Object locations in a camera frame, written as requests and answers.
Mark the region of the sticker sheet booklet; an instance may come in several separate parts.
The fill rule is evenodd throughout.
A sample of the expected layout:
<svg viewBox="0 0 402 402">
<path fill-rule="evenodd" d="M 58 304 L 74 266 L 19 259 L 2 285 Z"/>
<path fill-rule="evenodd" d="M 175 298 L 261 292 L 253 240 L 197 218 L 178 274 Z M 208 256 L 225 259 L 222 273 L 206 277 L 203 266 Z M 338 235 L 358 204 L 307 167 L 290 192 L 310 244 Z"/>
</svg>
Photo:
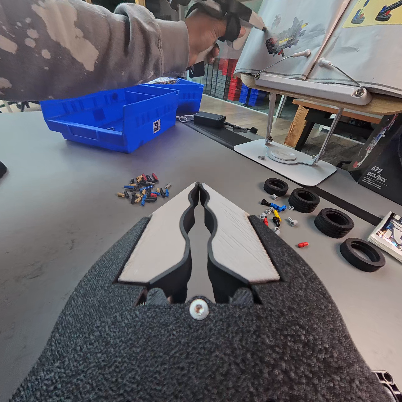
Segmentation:
<svg viewBox="0 0 402 402">
<path fill-rule="evenodd" d="M 401 263 L 402 217 L 392 211 L 388 212 L 367 240 Z"/>
</svg>

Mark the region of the rack of red blue bins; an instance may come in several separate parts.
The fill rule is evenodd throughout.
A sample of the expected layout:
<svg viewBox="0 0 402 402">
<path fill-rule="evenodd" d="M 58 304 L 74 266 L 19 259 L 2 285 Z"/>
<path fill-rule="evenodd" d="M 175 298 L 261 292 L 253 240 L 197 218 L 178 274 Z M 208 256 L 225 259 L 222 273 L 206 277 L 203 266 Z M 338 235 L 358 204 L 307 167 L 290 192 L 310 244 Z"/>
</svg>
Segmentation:
<svg viewBox="0 0 402 402">
<path fill-rule="evenodd" d="M 240 78 L 234 76 L 236 59 L 217 58 L 212 65 L 206 65 L 201 79 L 203 93 L 224 101 L 238 102 L 243 106 L 257 107 L 268 99 L 268 93 L 249 88 Z"/>
</svg>

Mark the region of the toy car set box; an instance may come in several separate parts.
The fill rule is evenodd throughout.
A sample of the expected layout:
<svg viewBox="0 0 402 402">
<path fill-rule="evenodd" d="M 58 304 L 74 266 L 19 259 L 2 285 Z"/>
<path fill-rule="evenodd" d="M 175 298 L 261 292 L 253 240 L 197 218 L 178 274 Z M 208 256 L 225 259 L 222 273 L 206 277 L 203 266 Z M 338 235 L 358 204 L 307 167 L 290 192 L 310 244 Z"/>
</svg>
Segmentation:
<svg viewBox="0 0 402 402">
<path fill-rule="evenodd" d="M 381 119 L 348 172 L 365 188 L 402 204 L 402 113 Z"/>
</svg>

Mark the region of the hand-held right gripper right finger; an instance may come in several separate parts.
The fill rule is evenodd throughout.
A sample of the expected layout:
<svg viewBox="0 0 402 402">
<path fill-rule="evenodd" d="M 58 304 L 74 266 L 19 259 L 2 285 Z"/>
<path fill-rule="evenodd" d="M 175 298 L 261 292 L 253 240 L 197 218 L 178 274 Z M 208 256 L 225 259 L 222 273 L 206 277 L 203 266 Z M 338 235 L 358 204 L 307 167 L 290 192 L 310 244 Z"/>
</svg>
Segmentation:
<svg viewBox="0 0 402 402">
<path fill-rule="evenodd" d="M 205 226 L 208 271 L 212 281 L 264 284 L 280 275 L 251 224 L 250 215 L 205 183 L 200 184 Z"/>
</svg>

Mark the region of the black toy tyre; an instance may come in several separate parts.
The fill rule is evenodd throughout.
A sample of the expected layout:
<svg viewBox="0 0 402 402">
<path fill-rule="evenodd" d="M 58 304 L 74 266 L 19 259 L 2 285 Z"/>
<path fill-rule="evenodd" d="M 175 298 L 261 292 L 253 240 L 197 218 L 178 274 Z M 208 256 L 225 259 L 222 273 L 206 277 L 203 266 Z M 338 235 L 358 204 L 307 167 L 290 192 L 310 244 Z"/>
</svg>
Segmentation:
<svg viewBox="0 0 402 402">
<path fill-rule="evenodd" d="M 371 243 L 359 238 L 348 238 L 340 245 L 343 258 L 355 268 L 373 273 L 385 266 L 385 257 Z"/>
<path fill-rule="evenodd" d="M 289 190 L 288 184 L 279 178 L 268 178 L 263 188 L 268 194 L 276 195 L 277 197 L 286 195 Z"/>
<path fill-rule="evenodd" d="M 317 208 L 320 198 L 306 188 L 296 188 L 290 194 L 288 202 L 296 211 L 309 214 Z"/>
<path fill-rule="evenodd" d="M 334 208 L 322 209 L 315 217 L 314 224 L 321 233 L 331 238 L 343 238 L 354 228 L 354 221 Z"/>
</svg>

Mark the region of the pile of small toy pins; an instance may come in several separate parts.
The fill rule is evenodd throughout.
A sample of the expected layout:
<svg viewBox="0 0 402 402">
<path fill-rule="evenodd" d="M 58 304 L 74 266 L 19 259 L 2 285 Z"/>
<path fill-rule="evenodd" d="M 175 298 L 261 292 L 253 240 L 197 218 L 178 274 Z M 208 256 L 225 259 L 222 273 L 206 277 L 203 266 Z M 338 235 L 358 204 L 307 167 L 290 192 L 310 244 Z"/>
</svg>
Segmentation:
<svg viewBox="0 0 402 402">
<path fill-rule="evenodd" d="M 172 182 L 166 184 L 159 180 L 156 173 L 142 173 L 125 184 L 115 195 L 119 199 L 127 200 L 131 205 L 154 204 L 159 198 L 169 197 Z"/>
</svg>

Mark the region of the black power adapter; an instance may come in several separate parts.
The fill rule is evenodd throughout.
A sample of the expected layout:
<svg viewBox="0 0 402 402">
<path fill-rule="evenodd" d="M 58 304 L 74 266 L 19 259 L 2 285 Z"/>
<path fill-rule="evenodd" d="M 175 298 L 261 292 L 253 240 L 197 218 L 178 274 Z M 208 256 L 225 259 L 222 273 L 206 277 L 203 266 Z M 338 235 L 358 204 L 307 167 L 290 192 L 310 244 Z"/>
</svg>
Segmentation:
<svg viewBox="0 0 402 402">
<path fill-rule="evenodd" d="M 226 125 L 226 116 L 207 112 L 199 112 L 194 115 L 193 122 L 196 125 L 209 128 L 223 128 Z"/>
</svg>

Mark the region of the blue plastic bin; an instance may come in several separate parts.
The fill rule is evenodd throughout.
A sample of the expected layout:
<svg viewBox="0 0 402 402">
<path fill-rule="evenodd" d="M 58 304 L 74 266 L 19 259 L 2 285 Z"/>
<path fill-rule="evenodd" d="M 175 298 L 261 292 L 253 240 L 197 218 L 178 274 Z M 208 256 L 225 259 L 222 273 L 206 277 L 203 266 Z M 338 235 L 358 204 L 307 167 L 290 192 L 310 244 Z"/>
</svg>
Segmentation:
<svg viewBox="0 0 402 402">
<path fill-rule="evenodd" d="M 174 85 L 152 85 L 164 89 L 172 89 L 177 93 L 177 116 L 194 115 L 199 112 L 201 99 L 204 92 L 204 85 L 178 78 Z"/>
</svg>

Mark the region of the book stand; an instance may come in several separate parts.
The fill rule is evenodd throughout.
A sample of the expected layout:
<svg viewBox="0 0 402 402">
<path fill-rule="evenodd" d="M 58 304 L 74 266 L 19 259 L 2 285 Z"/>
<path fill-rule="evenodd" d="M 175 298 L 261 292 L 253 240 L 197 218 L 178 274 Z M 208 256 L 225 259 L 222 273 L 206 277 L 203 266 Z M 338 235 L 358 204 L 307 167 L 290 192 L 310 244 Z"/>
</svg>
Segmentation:
<svg viewBox="0 0 402 402">
<path fill-rule="evenodd" d="M 336 172 L 336 168 L 321 161 L 326 147 L 344 109 L 383 116 L 401 112 L 401 98 L 370 94 L 353 81 L 354 86 L 316 83 L 268 74 L 268 68 L 254 75 L 241 74 L 249 87 L 269 92 L 269 112 L 265 139 L 236 145 L 234 151 L 302 186 L 313 187 Z M 271 132 L 274 104 L 278 94 L 309 99 L 317 103 L 336 106 L 335 118 L 317 155 L 311 157 L 284 144 L 273 142 Z"/>
</svg>

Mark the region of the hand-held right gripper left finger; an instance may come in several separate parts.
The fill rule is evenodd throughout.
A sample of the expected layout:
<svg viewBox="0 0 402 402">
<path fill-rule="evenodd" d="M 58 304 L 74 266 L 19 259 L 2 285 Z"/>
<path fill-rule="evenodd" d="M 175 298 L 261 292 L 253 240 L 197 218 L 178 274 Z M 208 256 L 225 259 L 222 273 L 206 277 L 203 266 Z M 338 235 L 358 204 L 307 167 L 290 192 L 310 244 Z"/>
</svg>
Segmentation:
<svg viewBox="0 0 402 402">
<path fill-rule="evenodd" d="M 195 223 L 199 182 L 154 211 L 123 263 L 117 281 L 133 285 L 187 285 L 192 272 L 188 233 Z"/>
</svg>

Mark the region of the person's left forearm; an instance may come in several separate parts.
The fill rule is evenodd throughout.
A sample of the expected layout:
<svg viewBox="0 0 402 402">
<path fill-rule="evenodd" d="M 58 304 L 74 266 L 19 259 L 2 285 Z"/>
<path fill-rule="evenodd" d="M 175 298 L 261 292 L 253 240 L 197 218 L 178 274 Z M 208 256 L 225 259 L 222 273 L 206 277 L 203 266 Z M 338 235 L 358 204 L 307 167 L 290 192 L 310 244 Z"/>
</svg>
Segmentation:
<svg viewBox="0 0 402 402">
<path fill-rule="evenodd" d="M 0 22 L 1 100 L 74 98 L 188 67 L 186 24 L 133 3 L 1 1 Z"/>
</svg>

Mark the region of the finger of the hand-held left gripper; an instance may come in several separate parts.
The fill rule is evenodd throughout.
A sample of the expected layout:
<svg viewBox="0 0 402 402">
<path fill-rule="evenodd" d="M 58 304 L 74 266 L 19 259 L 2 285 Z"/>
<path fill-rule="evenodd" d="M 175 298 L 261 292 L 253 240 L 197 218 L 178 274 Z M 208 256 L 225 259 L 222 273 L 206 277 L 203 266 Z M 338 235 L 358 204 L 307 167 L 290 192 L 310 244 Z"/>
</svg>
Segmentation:
<svg viewBox="0 0 402 402">
<path fill-rule="evenodd" d="M 220 5 L 224 14 L 235 17 L 263 32 L 267 30 L 262 18 L 244 3 L 237 0 L 221 0 Z"/>
</svg>

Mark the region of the wooden table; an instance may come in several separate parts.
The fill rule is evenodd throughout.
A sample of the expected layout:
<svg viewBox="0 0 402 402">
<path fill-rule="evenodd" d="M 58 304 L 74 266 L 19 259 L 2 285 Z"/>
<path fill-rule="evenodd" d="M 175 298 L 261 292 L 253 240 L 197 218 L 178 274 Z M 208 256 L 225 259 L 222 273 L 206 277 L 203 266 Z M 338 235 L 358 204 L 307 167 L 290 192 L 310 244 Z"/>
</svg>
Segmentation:
<svg viewBox="0 0 402 402">
<path fill-rule="evenodd" d="M 293 100 L 293 104 L 298 109 L 284 144 L 300 151 L 310 137 L 314 125 L 330 127 L 338 108 L 298 98 Z M 348 134 L 351 139 L 366 140 L 380 121 L 381 116 L 344 109 L 334 134 Z"/>
</svg>

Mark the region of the person's left hand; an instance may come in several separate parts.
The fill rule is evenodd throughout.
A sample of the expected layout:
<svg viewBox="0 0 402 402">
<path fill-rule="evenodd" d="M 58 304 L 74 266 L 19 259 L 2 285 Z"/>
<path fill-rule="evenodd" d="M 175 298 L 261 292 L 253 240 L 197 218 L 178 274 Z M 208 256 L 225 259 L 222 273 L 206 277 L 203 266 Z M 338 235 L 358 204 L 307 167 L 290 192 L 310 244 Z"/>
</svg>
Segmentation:
<svg viewBox="0 0 402 402">
<path fill-rule="evenodd" d="M 223 37 L 227 21 L 216 19 L 199 9 L 194 10 L 186 19 L 185 24 L 189 37 L 188 68 L 197 63 L 200 54 L 209 49 L 203 59 L 212 64 L 219 54 L 218 38 Z"/>
</svg>

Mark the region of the instruction manual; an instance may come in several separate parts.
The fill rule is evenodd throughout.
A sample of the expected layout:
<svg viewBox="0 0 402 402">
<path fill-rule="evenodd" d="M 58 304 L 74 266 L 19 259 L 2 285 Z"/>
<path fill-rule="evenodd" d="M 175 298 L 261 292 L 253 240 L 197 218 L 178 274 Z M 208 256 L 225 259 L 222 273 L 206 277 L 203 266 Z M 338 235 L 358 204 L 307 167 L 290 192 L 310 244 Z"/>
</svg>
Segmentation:
<svg viewBox="0 0 402 402">
<path fill-rule="evenodd" d="M 401 1 L 266 0 L 235 73 L 351 86 L 401 98 Z"/>
</svg>

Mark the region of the black toy frame piece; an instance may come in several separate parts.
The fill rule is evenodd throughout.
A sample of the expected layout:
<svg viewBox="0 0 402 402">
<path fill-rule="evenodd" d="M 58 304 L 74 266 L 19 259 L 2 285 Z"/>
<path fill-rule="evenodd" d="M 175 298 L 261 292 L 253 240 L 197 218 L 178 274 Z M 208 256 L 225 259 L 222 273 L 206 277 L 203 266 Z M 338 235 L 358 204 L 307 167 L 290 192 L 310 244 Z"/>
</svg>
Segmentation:
<svg viewBox="0 0 402 402">
<path fill-rule="evenodd" d="M 399 392 L 398 387 L 395 384 L 395 381 L 391 374 L 384 370 L 373 370 L 372 372 L 375 374 L 376 378 L 385 389 L 388 399 L 393 402 L 399 401 L 397 395 L 395 394 L 395 391 L 397 391 L 397 393 Z"/>
</svg>

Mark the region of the grey desk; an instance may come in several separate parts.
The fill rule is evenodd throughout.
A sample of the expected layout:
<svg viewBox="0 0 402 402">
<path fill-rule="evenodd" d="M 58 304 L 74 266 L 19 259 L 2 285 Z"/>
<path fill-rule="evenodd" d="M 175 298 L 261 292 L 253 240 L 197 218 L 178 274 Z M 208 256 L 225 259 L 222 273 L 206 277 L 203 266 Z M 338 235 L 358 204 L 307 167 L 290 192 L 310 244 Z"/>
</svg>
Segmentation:
<svg viewBox="0 0 402 402">
<path fill-rule="evenodd" d="M 263 184 L 276 177 L 300 185 L 177 123 L 132 154 L 64 140 L 41 112 L 1 114 L 1 401 L 8 401 L 43 350 L 58 315 L 85 273 L 139 219 L 195 181 L 206 183 L 251 215 L 264 208 Z M 142 173 L 172 182 L 169 197 L 131 205 L 115 194 Z M 401 207 L 337 171 L 319 188 L 383 218 Z M 365 273 L 339 253 L 343 239 L 314 225 L 313 214 L 286 211 L 280 237 L 324 283 L 359 352 L 401 388 L 401 263 Z M 299 249 L 297 244 L 308 242 Z"/>
</svg>

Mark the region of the blue bin with marker label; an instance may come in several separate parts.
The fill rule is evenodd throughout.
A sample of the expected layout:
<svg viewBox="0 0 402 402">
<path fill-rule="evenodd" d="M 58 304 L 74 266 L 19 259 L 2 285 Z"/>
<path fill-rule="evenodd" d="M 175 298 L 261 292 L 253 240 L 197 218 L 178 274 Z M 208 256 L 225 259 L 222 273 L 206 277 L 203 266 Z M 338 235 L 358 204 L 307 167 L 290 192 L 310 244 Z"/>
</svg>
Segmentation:
<svg viewBox="0 0 402 402">
<path fill-rule="evenodd" d="M 132 153 L 175 125 L 178 94 L 169 85 L 140 84 L 40 106 L 48 128 L 64 139 Z"/>
</svg>

